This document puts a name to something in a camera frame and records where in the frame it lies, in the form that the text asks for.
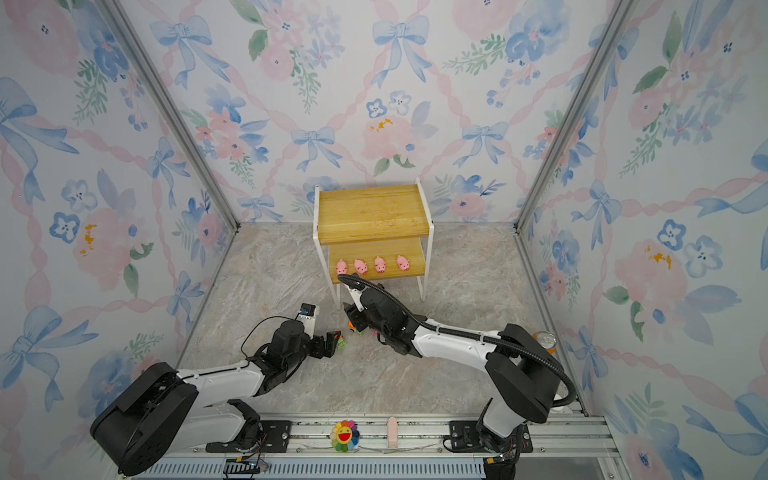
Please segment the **pink pig toy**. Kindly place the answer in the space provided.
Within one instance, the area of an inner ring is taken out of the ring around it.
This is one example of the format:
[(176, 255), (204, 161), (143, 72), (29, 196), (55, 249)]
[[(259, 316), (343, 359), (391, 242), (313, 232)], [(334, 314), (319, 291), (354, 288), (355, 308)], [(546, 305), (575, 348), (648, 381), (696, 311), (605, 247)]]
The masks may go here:
[(407, 272), (410, 270), (410, 261), (405, 256), (398, 255), (396, 258), (396, 263), (401, 271)]
[(343, 259), (339, 260), (336, 264), (336, 273), (338, 275), (346, 275), (348, 272), (348, 264)]
[(367, 275), (369, 272), (368, 264), (361, 259), (354, 260), (354, 268), (357, 274), (360, 276)]
[(375, 270), (376, 270), (376, 272), (377, 272), (377, 273), (380, 273), (380, 274), (383, 274), (383, 273), (385, 273), (385, 272), (386, 272), (386, 270), (387, 270), (387, 265), (386, 265), (386, 262), (385, 262), (385, 260), (384, 260), (382, 257), (380, 257), (380, 256), (377, 256), (377, 257), (375, 258), (375, 260), (374, 260), (374, 266), (375, 266)]

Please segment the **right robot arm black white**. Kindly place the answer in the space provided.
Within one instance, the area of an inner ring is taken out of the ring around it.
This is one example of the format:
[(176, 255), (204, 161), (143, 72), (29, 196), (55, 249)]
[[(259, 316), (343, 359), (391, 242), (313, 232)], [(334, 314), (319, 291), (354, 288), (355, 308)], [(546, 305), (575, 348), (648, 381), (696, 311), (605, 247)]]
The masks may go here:
[(490, 378), (494, 395), (476, 423), (479, 446), (489, 452), (515, 448), (524, 423), (544, 423), (552, 409), (577, 399), (562, 364), (517, 324), (499, 332), (461, 329), (412, 313), (382, 289), (349, 293), (344, 311), (355, 330), (374, 330), (380, 343), (401, 355), (450, 360)]

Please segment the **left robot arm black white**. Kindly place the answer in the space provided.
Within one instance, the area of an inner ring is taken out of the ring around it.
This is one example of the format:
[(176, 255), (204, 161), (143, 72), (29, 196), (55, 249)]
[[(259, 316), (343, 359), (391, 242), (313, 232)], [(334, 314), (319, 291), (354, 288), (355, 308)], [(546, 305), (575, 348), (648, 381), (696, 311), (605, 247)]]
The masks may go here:
[(248, 399), (286, 383), (306, 359), (330, 358), (337, 349), (340, 331), (319, 336), (312, 326), (305, 315), (285, 319), (270, 342), (226, 366), (176, 370), (154, 364), (97, 415), (90, 435), (125, 476), (202, 444), (252, 452), (267, 433)]

